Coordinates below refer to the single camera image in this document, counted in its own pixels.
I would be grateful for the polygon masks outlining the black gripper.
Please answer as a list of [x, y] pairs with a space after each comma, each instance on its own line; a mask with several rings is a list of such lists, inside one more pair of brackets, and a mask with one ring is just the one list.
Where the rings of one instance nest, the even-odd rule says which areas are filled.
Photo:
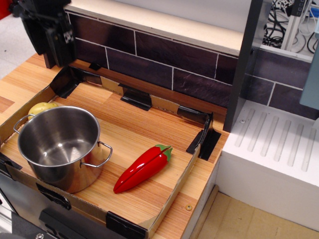
[[14, 0], [11, 4], [11, 13], [21, 18], [36, 53], [44, 54], [50, 48], [59, 67], [76, 60], [73, 27], [64, 11], [70, 3], [69, 0]]

